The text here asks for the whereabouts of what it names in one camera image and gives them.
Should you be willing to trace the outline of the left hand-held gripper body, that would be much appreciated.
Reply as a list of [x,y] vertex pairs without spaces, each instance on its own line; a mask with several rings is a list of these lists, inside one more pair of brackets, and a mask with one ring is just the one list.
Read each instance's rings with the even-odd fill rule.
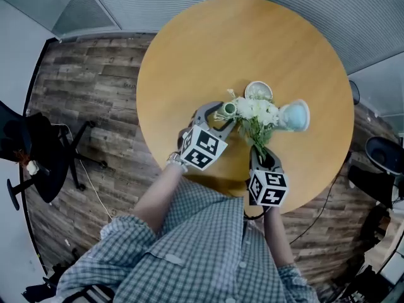
[[208,122],[195,122],[194,115],[189,126],[179,133],[179,153],[186,165],[204,171],[219,159],[228,144],[210,132]]

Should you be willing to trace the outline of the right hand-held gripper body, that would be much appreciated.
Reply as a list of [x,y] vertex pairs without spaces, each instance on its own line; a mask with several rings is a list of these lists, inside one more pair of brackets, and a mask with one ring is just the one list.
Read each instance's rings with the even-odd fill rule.
[[288,177],[281,166],[271,170],[254,167],[250,169],[249,176],[249,205],[281,207],[289,192]]

